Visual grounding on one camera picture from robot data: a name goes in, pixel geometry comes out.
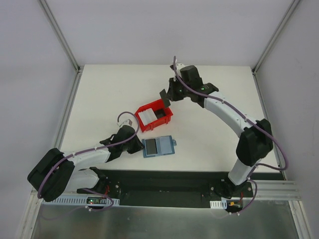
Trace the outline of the grey credit card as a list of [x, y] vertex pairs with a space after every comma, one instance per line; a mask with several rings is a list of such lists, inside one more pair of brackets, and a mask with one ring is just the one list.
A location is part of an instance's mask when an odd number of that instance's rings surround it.
[[145, 140], [145, 147], [146, 147], [146, 154], [147, 155], [155, 155], [158, 153], [157, 151], [157, 143], [156, 140], [153, 139], [146, 139]]

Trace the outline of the red plastic bin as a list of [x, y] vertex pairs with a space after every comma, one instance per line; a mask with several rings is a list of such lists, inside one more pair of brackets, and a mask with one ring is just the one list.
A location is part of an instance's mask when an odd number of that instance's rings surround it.
[[135, 116], [138, 118], [141, 131], [145, 132], [154, 130], [163, 124], [168, 124], [173, 113], [169, 107], [164, 106], [164, 101], [159, 99], [139, 107]]

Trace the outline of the blue card holder wallet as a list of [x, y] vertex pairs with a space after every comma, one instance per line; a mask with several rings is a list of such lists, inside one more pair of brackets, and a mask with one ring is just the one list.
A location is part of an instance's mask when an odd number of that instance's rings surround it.
[[147, 155], [146, 154], [146, 147], [145, 147], [145, 140], [146, 139], [142, 139], [142, 143], [144, 145], [144, 149], [143, 149], [143, 157], [144, 158], [151, 158], [151, 157], [158, 157], [158, 156], [175, 154], [174, 147], [177, 146], [177, 143], [172, 138], [171, 135], [153, 137], [153, 138], [156, 140], [158, 153], [155, 155]]

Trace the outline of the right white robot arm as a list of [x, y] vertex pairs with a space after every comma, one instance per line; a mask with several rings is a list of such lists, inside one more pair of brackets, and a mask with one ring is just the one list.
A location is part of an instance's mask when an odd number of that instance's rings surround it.
[[232, 197], [238, 195], [254, 166], [273, 150], [269, 121], [255, 120], [241, 113], [226, 101], [216, 86], [212, 83], [203, 83], [194, 65], [185, 66], [178, 63], [171, 65], [170, 68], [175, 76], [169, 79], [168, 90], [160, 92], [164, 106], [168, 107], [171, 102], [190, 98], [192, 102], [219, 117], [238, 136], [237, 160], [224, 183], [227, 195]]

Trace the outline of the black credit card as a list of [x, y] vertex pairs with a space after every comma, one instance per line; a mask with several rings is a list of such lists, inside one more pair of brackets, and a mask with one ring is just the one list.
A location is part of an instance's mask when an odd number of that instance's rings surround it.
[[166, 116], [164, 109], [159, 109], [157, 111], [154, 111], [154, 113], [155, 113], [155, 116], [157, 117], [157, 119], [161, 119], [161, 118]]

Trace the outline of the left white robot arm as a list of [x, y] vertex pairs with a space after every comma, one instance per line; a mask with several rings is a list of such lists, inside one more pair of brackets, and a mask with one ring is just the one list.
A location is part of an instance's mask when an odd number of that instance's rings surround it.
[[46, 202], [57, 199], [64, 192], [107, 195], [110, 181], [97, 165], [111, 162], [123, 152], [134, 154], [143, 148], [134, 128], [124, 125], [97, 146], [78, 153], [66, 154], [57, 148], [50, 149], [31, 170], [27, 180]]

